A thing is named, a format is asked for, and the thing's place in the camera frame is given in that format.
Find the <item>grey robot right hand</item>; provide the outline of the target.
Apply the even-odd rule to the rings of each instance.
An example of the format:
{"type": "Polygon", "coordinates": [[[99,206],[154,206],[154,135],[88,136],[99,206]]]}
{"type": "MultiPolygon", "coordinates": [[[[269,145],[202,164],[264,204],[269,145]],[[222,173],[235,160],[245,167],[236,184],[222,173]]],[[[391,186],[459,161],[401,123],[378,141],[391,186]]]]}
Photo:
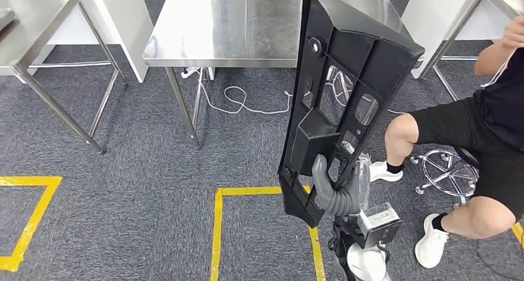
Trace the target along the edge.
{"type": "Polygon", "coordinates": [[[343,185],[334,189],[328,176],[327,159],[316,156],[312,167],[313,185],[316,189],[314,202],[333,216],[357,215],[369,206],[370,166],[369,154],[360,154],[348,177],[341,177],[343,185]]]}

